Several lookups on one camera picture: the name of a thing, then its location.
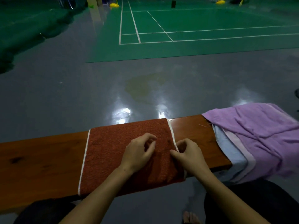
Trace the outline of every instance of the floor stain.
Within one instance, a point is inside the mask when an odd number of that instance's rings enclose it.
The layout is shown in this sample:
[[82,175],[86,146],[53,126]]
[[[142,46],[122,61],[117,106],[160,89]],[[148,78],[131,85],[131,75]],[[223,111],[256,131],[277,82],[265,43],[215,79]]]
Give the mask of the floor stain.
[[153,90],[158,90],[166,82],[165,73],[154,73],[149,75],[139,75],[126,81],[125,91],[131,95],[136,102],[151,104],[148,95]]

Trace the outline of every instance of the right hand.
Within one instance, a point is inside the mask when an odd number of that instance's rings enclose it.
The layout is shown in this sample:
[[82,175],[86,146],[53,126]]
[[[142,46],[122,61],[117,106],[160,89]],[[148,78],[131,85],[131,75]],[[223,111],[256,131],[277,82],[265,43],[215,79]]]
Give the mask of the right hand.
[[193,176],[200,177],[201,175],[212,173],[204,160],[202,151],[195,142],[186,138],[176,143],[179,150],[185,149],[185,152],[179,153],[175,150],[170,150],[170,154],[178,160],[183,168]]

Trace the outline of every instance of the court boundary line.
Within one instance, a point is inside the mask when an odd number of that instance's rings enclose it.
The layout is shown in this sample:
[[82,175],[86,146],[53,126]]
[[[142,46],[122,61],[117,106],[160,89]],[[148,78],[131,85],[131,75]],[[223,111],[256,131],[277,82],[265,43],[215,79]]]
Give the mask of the court boundary line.
[[136,30],[136,34],[137,34],[137,38],[138,38],[139,43],[141,43],[129,0],[128,0],[128,3],[129,3],[130,11],[131,11],[131,14],[132,14],[132,18],[133,18],[133,22],[134,22],[134,26],[135,26],[135,30]]
[[121,23],[119,26],[119,39],[118,39],[118,44],[121,44],[121,25],[122,25],[122,21],[123,21],[123,0],[121,0]]
[[127,43],[127,44],[121,44],[121,45],[164,43],[164,42],[181,42],[181,41],[208,41],[208,40],[224,40],[224,39],[236,39],[236,38],[246,38],[246,37],[267,37],[267,36],[287,36],[287,35],[299,35],[299,33],[274,34],[274,35],[253,35],[253,36],[241,36],[241,37],[222,37],[222,38],[207,38],[207,39],[192,39],[192,40],[157,41],[157,42],[154,41],[154,42],[142,42],[142,43]]
[[210,10],[210,9],[228,9],[228,8],[195,8],[195,9],[160,9],[160,10],[137,10],[132,12],[158,12],[158,11],[185,11],[185,10]]
[[[165,32],[165,30],[160,26],[160,24],[155,20],[155,18],[153,18],[153,19],[159,25],[159,27]],[[170,38],[171,41],[173,41],[172,38],[166,32],[165,32],[165,34]]]
[[[256,27],[225,28],[225,29],[199,30],[199,31],[170,31],[170,32],[165,32],[165,33],[187,33],[187,32],[241,30],[241,29],[272,28],[272,27],[292,27],[292,26],[299,26],[299,24],[296,24],[296,25],[282,25],[282,26],[256,26]],[[159,34],[159,33],[163,33],[163,32],[149,32],[149,33],[139,33],[139,34],[141,35],[141,34]]]

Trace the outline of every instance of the folded cloth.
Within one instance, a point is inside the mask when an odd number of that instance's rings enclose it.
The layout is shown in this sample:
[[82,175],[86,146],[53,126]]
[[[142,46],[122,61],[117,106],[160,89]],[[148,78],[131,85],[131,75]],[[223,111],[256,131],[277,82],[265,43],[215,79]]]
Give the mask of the folded cloth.
[[219,147],[232,163],[232,167],[223,176],[219,176],[218,179],[222,182],[230,181],[246,168],[247,160],[220,127],[213,125],[213,130]]
[[286,176],[298,165],[299,122],[286,118],[272,107],[248,103],[202,114],[213,124],[237,135],[254,156],[256,165],[241,182],[273,174]]
[[244,147],[243,143],[237,137],[237,135],[225,129],[223,129],[223,131],[230,139],[230,141],[234,143],[234,145],[240,150],[240,152],[242,152],[248,162],[246,168],[230,180],[233,183],[238,183],[243,177],[245,177],[250,171],[252,171],[252,169],[255,167],[256,160],[253,155]]
[[171,125],[167,119],[153,119],[92,128],[88,133],[78,194],[84,196],[95,190],[121,164],[130,141],[146,132],[158,138],[155,151],[145,167],[132,175],[118,195],[184,181],[184,169],[169,152],[178,151]]

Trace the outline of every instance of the wooden bench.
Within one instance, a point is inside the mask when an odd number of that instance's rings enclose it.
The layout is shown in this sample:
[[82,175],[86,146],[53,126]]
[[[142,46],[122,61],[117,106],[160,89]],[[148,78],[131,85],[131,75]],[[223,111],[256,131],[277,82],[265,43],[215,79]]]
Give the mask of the wooden bench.
[[[198,124],[199,118],[202,116],[170,119],[176,141],[189,138],[200,146],[202,130],[209,126]],[[84,131],[0,144],[0,211],[76,195],[87,134]],[[230,168],[231,162],[218,146],[201,149],[213,171]]]

